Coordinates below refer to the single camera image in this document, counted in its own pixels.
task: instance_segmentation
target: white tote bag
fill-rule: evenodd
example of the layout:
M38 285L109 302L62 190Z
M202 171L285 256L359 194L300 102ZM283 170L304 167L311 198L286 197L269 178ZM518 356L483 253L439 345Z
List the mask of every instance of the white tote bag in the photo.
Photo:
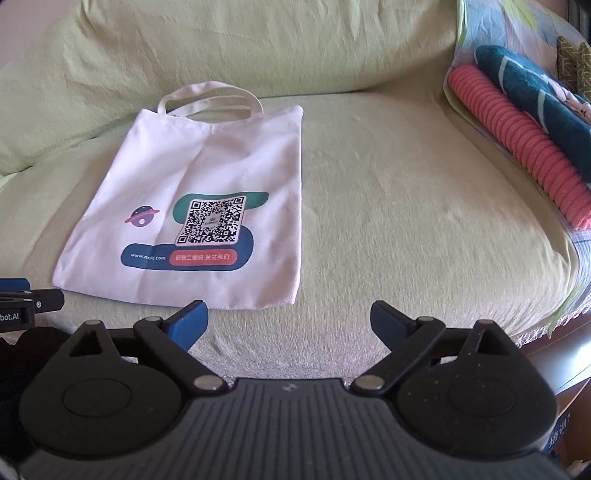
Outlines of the white tote bag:
M220 88L224 95L166 112L170 100ZM186 118L225 106L249 107L250 117ZM293 304L302 114L298 105L264 114L253 94L220 82L188 85L157 113L142 110L61 253L55 286L160 306Z

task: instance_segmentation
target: planet logo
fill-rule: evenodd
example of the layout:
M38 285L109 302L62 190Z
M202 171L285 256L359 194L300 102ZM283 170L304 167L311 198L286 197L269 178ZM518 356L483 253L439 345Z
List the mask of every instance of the planet logo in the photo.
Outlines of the planet logo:
M134 211L125 223L131 223L131 225L139 227L146 226L159 211L160 210L154 210L150 205L144 205Z

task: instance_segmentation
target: patterned blanket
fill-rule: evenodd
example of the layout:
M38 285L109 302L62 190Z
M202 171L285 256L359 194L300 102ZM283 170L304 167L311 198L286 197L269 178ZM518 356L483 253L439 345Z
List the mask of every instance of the patterned blanket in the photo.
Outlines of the patterned blanket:
M574 46L584 41L566 20L528 0L458 0L457 11L458 41L450 72L459 66L474 64L475 51L479 46L498 45L523 55L556 78L558 37L566 38ZM443 89L452 107L519 165L505 147L462 105L449 88L447 78ZM538 186L540 193L547 196L537 182L530 178ZM563 325L591 309L591 229L575 230L549 197L548 202L553 206L576 249L579 270L572 291L548 323L516 338L519 345L545 333L550 335L558 325Z

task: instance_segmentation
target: metal pivot screw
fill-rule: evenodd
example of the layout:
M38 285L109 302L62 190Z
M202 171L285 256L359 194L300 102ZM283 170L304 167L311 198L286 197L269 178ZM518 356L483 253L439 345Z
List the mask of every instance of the metal pivot screw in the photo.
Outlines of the metal pivot screw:
M355 380L355 385L362 390L379 390L384 386L384 379L377 375L362 375Z
M222 387L223 380L217 375L202 375L193 380L193 385L200 390L215 391Z

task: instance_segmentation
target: patterned pillow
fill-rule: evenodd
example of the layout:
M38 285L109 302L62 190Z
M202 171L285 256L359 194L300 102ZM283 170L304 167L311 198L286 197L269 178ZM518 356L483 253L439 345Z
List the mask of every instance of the patterned pillow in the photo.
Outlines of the patterned pillow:
M591 47L588 43L581 43L579 45L577 62L577 93L585 98L591 100Z
M558 37L558 80L571 92L577 91L577 63L577 49L566 38Z

